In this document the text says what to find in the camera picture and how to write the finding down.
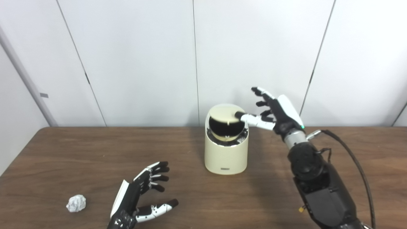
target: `crumpled paper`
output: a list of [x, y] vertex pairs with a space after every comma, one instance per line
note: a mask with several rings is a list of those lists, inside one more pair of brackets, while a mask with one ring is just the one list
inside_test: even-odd
[[66, 208], [69, 212], [79, 212], [86, 207], [86, 198], [83, 195], [76, 195], [69, 198]]

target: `black opening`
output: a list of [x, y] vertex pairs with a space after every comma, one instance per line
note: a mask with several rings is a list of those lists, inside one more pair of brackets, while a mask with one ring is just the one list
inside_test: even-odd
[[237, 122], [237, 123], [222, 123], [216, 121], [212, 117], [209, 118], [209, 128], [218, 136], [225, 137], [225, 136], [237, 136], [239, 135], [243, 129], [245, 128], [244, 122]]

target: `white wall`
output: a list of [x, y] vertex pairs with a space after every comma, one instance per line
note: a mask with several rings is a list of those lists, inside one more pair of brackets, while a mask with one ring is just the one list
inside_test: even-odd
[[0, 28], [53, 125], [105, 125], [55, 0], [0, 0]]
[[303, 105], [308, 126], [390, 126], [407, 102], [404, 1], [336, 2], [303, 104], [332, 4], [0, 0], [0, 39], [58, 126], [196, 126], [225, 102], [259, 113], [252, 86]]
[[403, 112], [398, 117], [397, 121], [394, 123], [394, 126], [407, 126], [407, 109], [404, 108]]
[[201, 125], [219, 103], [264, 110], [252, 86], [286, 94], [299, 112], [333, 0], [194, 3]]
[[34, 134], [48, 126], [0, 46], [0, 175]]
[[197, 126], [192, 1], [60, 0], [108, 126]]
[[407, 102], [407, 2], [337, 1], [302, 111], [308, 126], [390, 126]]

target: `wooden table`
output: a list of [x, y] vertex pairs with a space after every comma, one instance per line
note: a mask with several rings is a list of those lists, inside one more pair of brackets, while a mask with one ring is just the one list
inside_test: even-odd
[[[307, 128], [310, 133], [317, 128]], [[407, 227], [407, 128], [329, 128], [354, 151], [371, 185], [377, 228]], [[45, 128], [0, 177], [0, 228], [105, 229], [123, 179], [169, 161], [166, 191], [147, 192], [139, 206], [172, 198], [179, 206], [136, 228], [317, 228], [292, 182], [287, 148], [272, 132], [250, 129], [247, 169], [220, 176], [204, 166], [203, 128]], [[370, 222], [362, 179], [344, 149], [327, 136], [332, 162], [354, 198], [358, 216]], [[82, 194], [87, 207], [65, 208]]]

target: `cream trash can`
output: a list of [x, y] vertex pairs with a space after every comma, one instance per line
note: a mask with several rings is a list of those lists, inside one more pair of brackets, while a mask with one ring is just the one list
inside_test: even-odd
[[205, 166], [213, 173], [232, 175], [247, 167], [249, 127], [234, 114], [245, 112], [233, 104], [219, 104], [205, 120]]

